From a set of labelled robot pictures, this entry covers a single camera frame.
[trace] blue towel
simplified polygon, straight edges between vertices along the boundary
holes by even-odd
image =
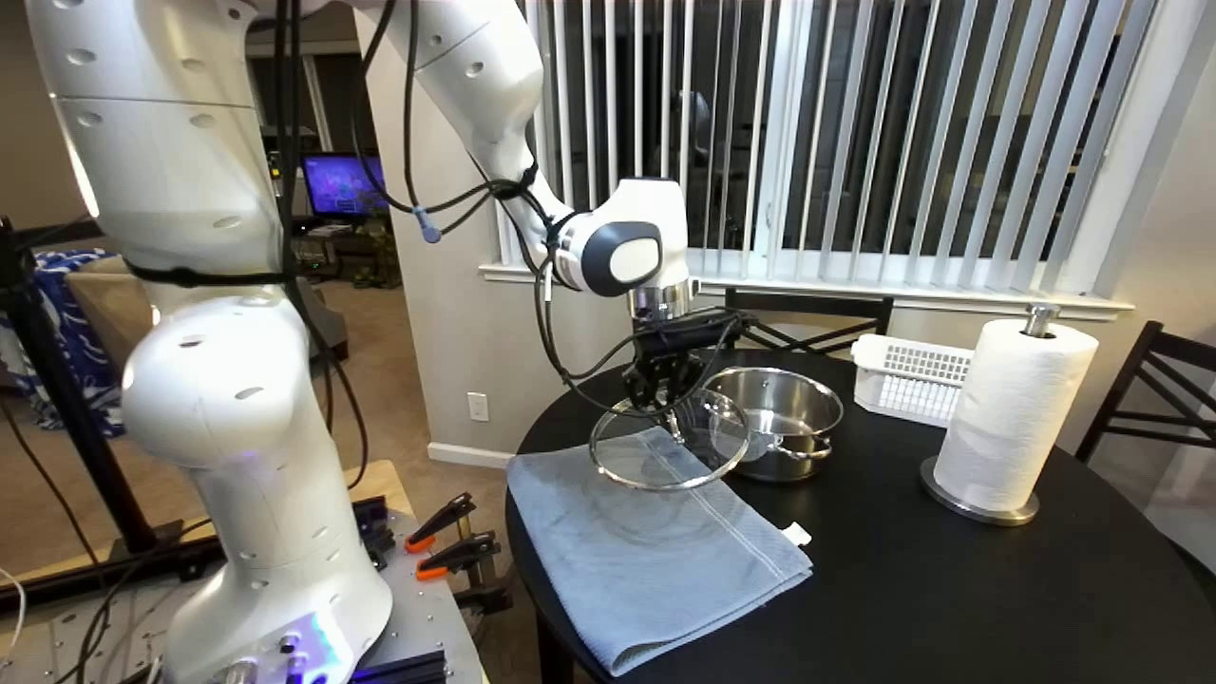
[[[705,470],[663,431],[620,442]],[[611,675],[810,578],[810,559],[727,483],[629,489],[594,470],[585,446],[517,455],[504,483],[569,622]]]

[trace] round table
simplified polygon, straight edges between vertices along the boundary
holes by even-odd
[[[868,414],[853,404],[853,365],[805,354],[739,354],[732,365],[784,365],[849,399],[835,452],[819,478],[729,488],[772,523],[815,534],[815,578],[762,613],[680,646],[632,684],[888,684],[888,679],[1216,679],[1216,613],[1171,544],[1097,474],[1054,455],[1041,513],[1025,528],[983,528],[948,513],[920,483],[944,431]],[[585,393],[620,397],[615,371]],[[553,404],[521,452],[580,446],[597,407]],[[569,629],[512,502],[504,502],[517,575],[536,599],[546,679],[579,663],[608,674]]]

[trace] stainless steel pot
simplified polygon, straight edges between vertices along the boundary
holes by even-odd
[[[720,404],[750,417],[740,474],[762,483],[801,483],[831,455],[827,431],[839,427],[844,404],[827,384],[768,365],[732,365],[705,380]]]

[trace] computer screen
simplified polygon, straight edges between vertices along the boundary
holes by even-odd
[[[311,216],[321,222],[369,222],[383,216],[383,197],[378,193],[383,188],[383,173],[378,156],[344,156],[344,152],[323,152],[323,156],[306,156],[306,189]]]

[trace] paper towel roll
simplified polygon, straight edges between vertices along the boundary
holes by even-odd
[[[1016,513],[1031,502],[1097,344],[1071,327],[1024,333],[1025,319],[981,332],[934,483],[972,508]]]

